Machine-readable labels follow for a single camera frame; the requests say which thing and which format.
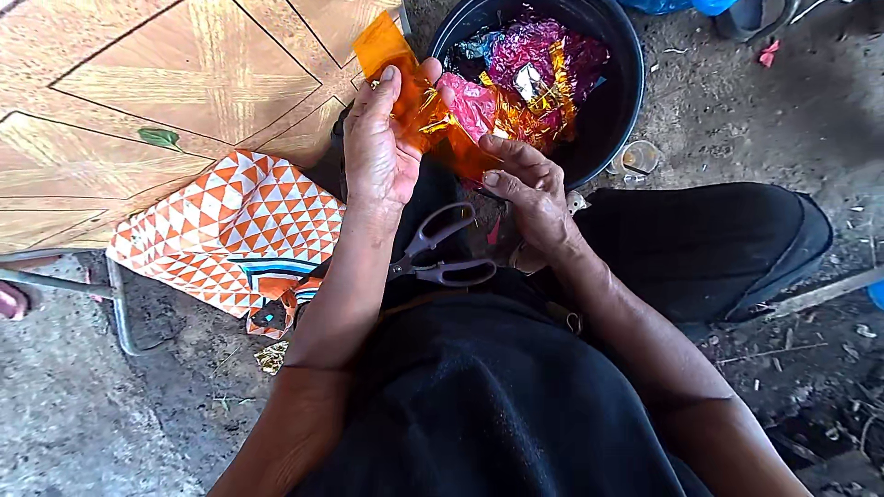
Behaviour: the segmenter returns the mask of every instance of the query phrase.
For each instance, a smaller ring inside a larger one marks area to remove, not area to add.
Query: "green leaf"
[[[178,139],[180,138],[177,133],[174,131],[169,131],[168,129],[160,129],[156,127],[143,127],[138,130],[138,135],[144,140],[146,143],[150,143],[151,145],[156,145],[157,147],[165,147],[167,149],[176,149],[179,152],[184,152],[184,150],[180,149],[177,145]]]

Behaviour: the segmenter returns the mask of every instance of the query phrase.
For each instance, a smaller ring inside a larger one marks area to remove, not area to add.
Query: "scissors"
[[[444,212],[454,209],[463,209],[463,217],[455,223],[442,226],[437,232],[428,235],[424,230],[427,225]],[[476,220],[476,210],[469,202],[450,203],[445,207],[430,214],[417,228],[415,238],[405,248],[405,256],[399,261],[390,264],[387,270],[387,281],[396,279],[403,274],[414,274],[418,279],[433,281],[446,287],[469,287],[484,283],[497,272],[497,265],[491,259],[474,259],[459,263],[438,262],[431,266],[415,266],[412,261],[425,251],[433,250],[444,239],[458,230],[465,228]],[[462,278],[458,279],[457,271],[464,271]]]

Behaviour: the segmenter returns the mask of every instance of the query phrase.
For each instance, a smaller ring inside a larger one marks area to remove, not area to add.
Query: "fingernail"
[[[500,181],[500,175],[496,171],[488,171],[482,178],[482,182],[488,187],[497,186],[498,181]]]
[[[392,76],[396,73],[396,70],[392,68],[392,65],[388,65],[384,72],[381,73],[381,81],[389,81],[392,79]]]

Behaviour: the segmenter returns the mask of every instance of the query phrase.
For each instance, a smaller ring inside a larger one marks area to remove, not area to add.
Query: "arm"
[[[438,79],[435,58],[424,73]],[[343,429],[343,371],[377,321],[393,237],[421,152],[396,140],[390,112],[401,73],[363,85],[344,125],[347,214],[322,286],[304,310],[267,406],[210,496],[284,495],[334,449]],[[443,92],[450,102],[450,92]]]
[[[526,242],[546,254],[591,332],[617,355],[669,449],[715,495],[810,495],[712,364],[592,251],[568,215],[561,168],[517,141],[480,145],[504,159],[486,187],[513,203]]]

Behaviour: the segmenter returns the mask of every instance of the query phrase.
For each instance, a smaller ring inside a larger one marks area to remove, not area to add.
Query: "metal chair leg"
[[[76,252],[82,252],[82,250],[48,248],[33,250],[30,252],[4,254],[0,256],[0,263],[26,261],[28,259],[36,259],[39,257],[59,256]],[[130,356],[144,356],[151,352],[167,348],[172,342],[171,339],[161,339],[159,342],[147,348],[140,348],[135,344],[135,341],[132,338],[132,332],[129,329],[129,317],[126,314],[126,294],[123,289],[123,277],[119,272],[119,264],[111,259],[107,259],[107,265],[108,277],[110,278],[109,286],[90,285],[88,283],[80,283],[79,281],[70,281],[69,279],[42,276],[41,274],[33,274],[32,272],[15,271],[4,268],[0,268],[0,279],[15,283],[24,283],[26,285],[61,288],[63,290],[72,290],[83,294],[96,295],[105,299],[112,299],[114,318],[117,322],[117,337],[119,338],[119,346],[123,349],[123,352],[126,352]]]
[[[117,321],[117,337],[119,346],[130,356],[145,356],[152,352],[165,350],[171,344],[171,339],[160,339],[154,345],[147,348],[139,348],[135,345],[132,332],[129,329],[129,316],[126,313],[126,293],[123,289],[123,275],[119,272],[119,264],[113,259],[107,259],[108,277],[110,278],[110,290],[113,299],[113,314]]]

